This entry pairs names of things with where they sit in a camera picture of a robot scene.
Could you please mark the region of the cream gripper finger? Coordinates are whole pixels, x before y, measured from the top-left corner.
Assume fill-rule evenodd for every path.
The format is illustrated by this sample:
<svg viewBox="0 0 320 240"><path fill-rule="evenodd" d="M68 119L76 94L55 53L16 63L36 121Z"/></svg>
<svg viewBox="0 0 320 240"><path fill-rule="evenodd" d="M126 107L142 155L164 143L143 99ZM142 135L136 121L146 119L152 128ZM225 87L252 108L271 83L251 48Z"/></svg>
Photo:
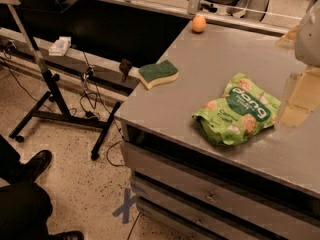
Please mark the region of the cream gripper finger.
<svg viewBox="0 0 320 240"><path fill-rule="evenodd" d="M320 68L307 67L302 73L292 73L286 82L279 122L298 127L320 106Z"/></svg>
<svg viewBox="0 0 320 240"><path fill-rule="evenodd" d="M286 34L282 35L276 41L276 45L282 48L293 48L296 40L297 29L297 26L291 28Z"/></svg>

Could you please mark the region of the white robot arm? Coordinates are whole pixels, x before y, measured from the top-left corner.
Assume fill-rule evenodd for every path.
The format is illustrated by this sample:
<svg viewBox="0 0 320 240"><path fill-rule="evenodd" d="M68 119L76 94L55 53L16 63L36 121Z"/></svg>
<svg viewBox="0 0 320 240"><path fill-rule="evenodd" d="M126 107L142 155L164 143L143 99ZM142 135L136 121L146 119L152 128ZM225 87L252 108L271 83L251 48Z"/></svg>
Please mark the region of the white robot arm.
<svg viewBox="0 0 320 240"><path fill-rule="evenodd" d="M320 106L320 0L309 5L300 21L294 50L306 68L287 79L276 126L299 127Z"/></svg>

